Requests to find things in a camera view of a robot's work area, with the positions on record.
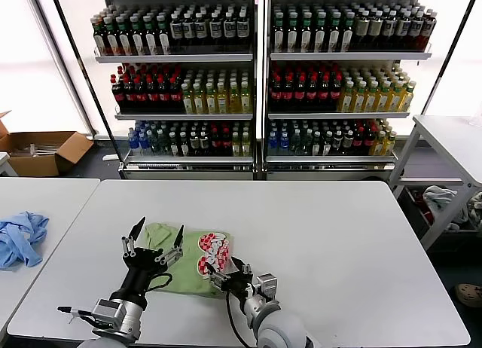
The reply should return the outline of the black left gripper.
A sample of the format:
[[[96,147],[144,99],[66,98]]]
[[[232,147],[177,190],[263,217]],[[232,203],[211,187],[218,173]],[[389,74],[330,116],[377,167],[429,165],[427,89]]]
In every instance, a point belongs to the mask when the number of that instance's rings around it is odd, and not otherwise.
[[[121,237],[127,274],[120,288],[112,293],[113,299],[145,299],[151,281],[167,273],[167,265],[173,265],[183,256],[184,225],[178,229],[173,245],[168,249],[151,250],[135,247],[144,226],[145,217],[133,225],[127,236]]]

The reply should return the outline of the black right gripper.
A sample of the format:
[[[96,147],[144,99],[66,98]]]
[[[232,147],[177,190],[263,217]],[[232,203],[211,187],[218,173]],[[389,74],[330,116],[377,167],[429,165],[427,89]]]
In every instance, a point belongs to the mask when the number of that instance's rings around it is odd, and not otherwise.
[[[220,273],[210,263],[207,264],[210,284],[212,286],[221,286],[222,292],[230,292],[233,295],[252,294],[255,288],[252,284],[251,265],[234,256],[231,257],[231,261],[238,271],[228,274]]]

